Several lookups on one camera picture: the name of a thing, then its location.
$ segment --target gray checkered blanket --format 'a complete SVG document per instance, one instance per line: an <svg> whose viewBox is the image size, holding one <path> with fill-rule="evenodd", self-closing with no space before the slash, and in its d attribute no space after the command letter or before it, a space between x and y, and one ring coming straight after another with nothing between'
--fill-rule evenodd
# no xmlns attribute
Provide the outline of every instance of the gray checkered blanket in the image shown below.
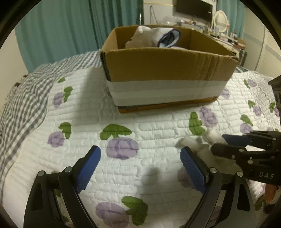
<svg viewBox="0 0 281 228"><path fill-rule="evenodd" d="M44 120L50 90L61 76L79 69L101 67L98 51L44 64L32 72L8 101L0 118L0 200L5 177L28 134Z"/></svg>

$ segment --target green leaf print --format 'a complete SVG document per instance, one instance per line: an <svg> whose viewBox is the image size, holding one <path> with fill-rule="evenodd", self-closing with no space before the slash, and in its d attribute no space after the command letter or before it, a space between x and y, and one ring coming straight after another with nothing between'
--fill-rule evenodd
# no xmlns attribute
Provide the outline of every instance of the green leaf print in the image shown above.
<svg viewBox="0 0 281 228"><path fill-rule="evenodd" d="M62 130L62 133L64 134L66 139L70 138L71 124L69 122L63 122L58 128Z"/></svg>
<svg viewBox="0 0 281 228"><path fill-rule="evenodd" d="M64 81L65 81L65 78L62 77L60 80L58 80L58 83L62 83L62 82L64 82Z"/></svg>
<svg viewBox="0 0 281 228"><path fill-rule="evenodd" d="M130 135L132 134L132 131L119 124L109 124L103 129L99 136L101 140L107 140L111 135L113 138L118 138L120 134Z"/></svg>
<svg viewBox="0 0 281 228"><path fill-rule="evenodd" d="M73 90L72 86L66 87L64 89L64 102L67 102L68 97L70 96L72 90Z"/></svg>
<svg viewBox="0 0 281 228"><path fill-rule="evenodd" d="M249 108L252 108L256 105L256 103L251 100L248 100L248 105L249 105Z"/></svg>
<svg viewBox="0 0 281 228"><path fill-rule="evenodd" d="M275 102L272 102L272 103L269 104L269 110L270 110L270 112L273 112L273 111L274 111L275 105L276 105Z"/></svg>
<svg viewBox="0 0 281 228"><path fill-rule="evenodd" d="M246 79L244 79L244 84L245 84L245 86L247 86L247 88L248 89L250 89L251 87L249 86L249 84L248 84L248 82L247 82L247 80Z"/></svg>
<svg viewBox="0 0 281 228"><path fill-rule="evenodd" d="M189 118L189 130L194 135L201 135L205 132L205 129L201 127L202 121L198 119L198 115L196 112L192 112Z"/></svg>
<svg viewBox="0 0 281 228"><path fill-rule="evenodd" d="M133 196L125 196L121 201L130 208L126 211L126 214L132 216L133 224L136 226L142 225L147 216L148 205L141 199Z"/></svg>
<svg viewBox="0 0 281 228"><path fill-rule="evenodd" d="M64 219L64 222L69 222L69 219L66 216L62 216L62 218Z"/></svg>
<svg viewBox="0 0 281 228"><path fill-rule="evenodd" d="M251 126L253 126L252 122L250 121L249 117L245 114L241 115L240 120L242 120L243 122L245 122L246 124L249 124Z"/></svg>

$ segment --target cardboard box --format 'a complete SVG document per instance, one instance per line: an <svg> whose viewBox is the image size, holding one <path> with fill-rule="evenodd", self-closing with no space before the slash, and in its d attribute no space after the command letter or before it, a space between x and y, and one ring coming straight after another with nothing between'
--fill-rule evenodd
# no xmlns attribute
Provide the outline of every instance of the cardboard box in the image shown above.
<svg viewBox="0 0 281 228"><path fill-rule="evenodd" d="M176 46L186 50L125 49L137 27L113 29L100 52L110 94L122 113L212 102L238 65L234 54L213 39L178 26L149 25L178 29Z"/></svg>

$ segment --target teal curtain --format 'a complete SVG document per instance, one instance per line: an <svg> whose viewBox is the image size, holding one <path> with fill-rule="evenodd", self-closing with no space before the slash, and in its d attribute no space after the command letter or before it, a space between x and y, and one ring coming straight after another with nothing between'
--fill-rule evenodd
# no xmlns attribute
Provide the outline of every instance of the teal curtain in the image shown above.
<svg viewBox="0 0 281 228"><path fill-rule="evenodd" d="M245 6L240 0L218 0L217 10L225 12L230 28L230 32L236 32L238 37L243 36L244 18L245 18Z"/></svg>
<svg viewBox="0 0 281 228"><path fill-rule="evenodd" d="M142 2L42 0L15 28L27 70L100 49L113 28L139 23Z"/></svg>

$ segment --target television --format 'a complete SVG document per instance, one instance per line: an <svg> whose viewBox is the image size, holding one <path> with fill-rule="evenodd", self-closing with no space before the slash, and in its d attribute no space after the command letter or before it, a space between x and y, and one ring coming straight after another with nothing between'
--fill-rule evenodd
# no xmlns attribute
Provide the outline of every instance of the television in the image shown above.
<svg viewBox="0 0 281 228"><path fill-rule="evenodd" d="M177 0L176 11L212 22L213 5L202 0Z"/></svg>

